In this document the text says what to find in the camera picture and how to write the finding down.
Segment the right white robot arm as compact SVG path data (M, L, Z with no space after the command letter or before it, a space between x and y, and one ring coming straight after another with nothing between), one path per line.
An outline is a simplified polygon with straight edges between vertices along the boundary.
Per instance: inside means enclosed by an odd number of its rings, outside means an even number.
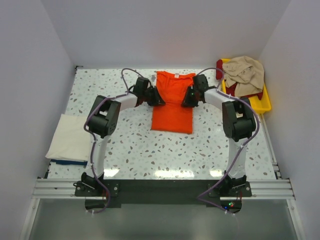
M193 78L186 90L182 107L194 108L199 102L210 104L222 111L222 127L229 141L227 169L222 177L223 192L235 196L247 181L245 162L248 143L257 135L260 124L248 98L236 98L209 86L204 74Z

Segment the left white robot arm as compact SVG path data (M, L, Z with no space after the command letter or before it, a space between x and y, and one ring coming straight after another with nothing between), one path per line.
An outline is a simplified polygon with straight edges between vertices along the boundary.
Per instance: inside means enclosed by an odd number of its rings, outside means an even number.
M104 177L104 158L110 136L117 128L120 112L147 103L151 107L164 106L166 103L157 87L149 79L138 77L135 85L126 93L115 97L98 95L84 123L84 130L90 134L92 147L87 169L83 178L92 178L86 184L86 191L99 196L104 190L101 180Z

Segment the orange t shirt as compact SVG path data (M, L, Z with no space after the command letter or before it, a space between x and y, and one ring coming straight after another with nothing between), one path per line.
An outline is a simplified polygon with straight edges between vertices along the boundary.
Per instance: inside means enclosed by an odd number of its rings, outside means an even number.
M156 73L156 87L165 105L155 106L151 129L182 134L193 133L193 109L182 107L187 88L193 85L195 73Z

